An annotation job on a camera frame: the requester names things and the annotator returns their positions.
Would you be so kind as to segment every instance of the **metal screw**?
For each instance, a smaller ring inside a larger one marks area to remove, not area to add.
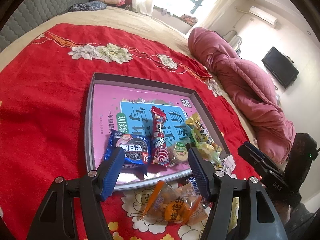
[[[218,177],[223,177],[224,176],[224,172],[223,171],[216,171],[216,175]]]
[[[61,182],[63,182],[63,177],[57,177],[57,178],[55,179],[55,182],[56,182],[56,183],[61,183]]]
[[[252,183],[257,183],[259,180],[258,180],[256,177],[251,177],[251,178],[250,178],[250,181],[251,181]]]
[[[97,175],[97,172],[96,171],[89,171],[88,172],[88,176],[89,177],[94,177],[94,176],[96,176]]]

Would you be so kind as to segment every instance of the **pink comforter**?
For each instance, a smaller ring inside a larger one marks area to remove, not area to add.
[[[255,128],[260,150],[276,163],[285,161],[295,130],[276,103],[270,76],[255,63],[240,59],[215,32],[195,28],[188,46],[192,55],[217,76],[233,103]]]

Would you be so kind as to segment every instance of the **black television screen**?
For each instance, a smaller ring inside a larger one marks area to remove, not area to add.
[[[291,60],[275,47],[271,48],[262,62],[284,88],[287,88],[292,81],[296,80],[299,74]]]

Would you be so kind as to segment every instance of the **oreo package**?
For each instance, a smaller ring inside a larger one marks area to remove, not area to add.
[[[124,149],[123,168],[139,168],[147,176],[147,166],[151,158],[150,139],[143,135],[134,135],[112,130],[104,160],[108,160],[116,147]]]

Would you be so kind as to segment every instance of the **beige bedsheet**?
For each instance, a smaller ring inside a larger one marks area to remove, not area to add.
[[[24,34],[0,53],[0,71],[34,38],[59,23],[102,25],[121,29],[152,41],[159,41],[175,51],[192,57],[188,49],[186,36],[176,29],[152,17],[139,15],[119,8],[107,7],[107,9],[101,11],[70,12],[59,15]],[[222,93],[223,97],[227,99],[238,114],[242,126],[250,141],[253,143],[254,131],[252,126],[238,109],[236,109],[228,94],[224,91]]]

